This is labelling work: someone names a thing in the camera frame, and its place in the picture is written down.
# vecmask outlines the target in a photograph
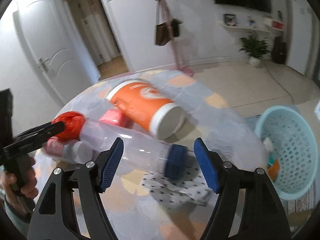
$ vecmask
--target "picture frame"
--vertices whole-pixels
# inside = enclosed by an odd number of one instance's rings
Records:
[[[236,26],[237,25],[237,19],[235,14],[224,14],[224,23],[228,26]]]

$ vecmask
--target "blue bottle cap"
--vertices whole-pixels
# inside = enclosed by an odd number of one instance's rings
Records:
[[[168,179],[178,179],[186,168],[187,148],[182,145],[172,144],[169,148],[164,176]]]

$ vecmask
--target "orange canister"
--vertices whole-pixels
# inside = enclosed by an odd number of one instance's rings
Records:
[[[110,91],[107,99],[160,140],[174,134],[185,118],[180,106],[144,80],[120,83]]]

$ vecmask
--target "doorway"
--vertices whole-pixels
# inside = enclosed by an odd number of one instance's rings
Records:
[[[101,0],[65,0],[100,80],[128,72]]]

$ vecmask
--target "patterned cloth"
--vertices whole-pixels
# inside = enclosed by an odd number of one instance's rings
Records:
[[[188,152],[186,168],[180,179],[169,181],[162,173],[146,171],[141,186],[162,206],[173,209],[187,202],[205,205],[212,194],[193,152]]]
[[[192,151],[194,140],[201,137],[210,150],[217,150],[224,160],[232,161],[239,169],[265,168],[268,156],[244,119],[219,94],[179,71],[147,71],[97,83],[71,100],[58,114],[74,110],[99,120],[113,108],[105,99],[110,90],[124,80],[136,78],[149,81],[187,113],[188,121],[166,142],[185,145]],[[133,129],[146,133],[138,125]],[[57,163],[41,151],[36,154],[36,162],[37,188],[41,192]],[[64,170],[74,169],[65,163],[58,166]],[[188,202],[178,208],[170,208],[141,186],[144,174],[145,171],[133,170],[120,162],[111,187],[100,195],[117,237],[120,240],[199,239],[212,214],[217,195],[209,194],[205,206]],[[79,228],[83,235],[88,236],[76,190],[74,200]],[[241,212],[237,209],[230,235],[237,232]]]

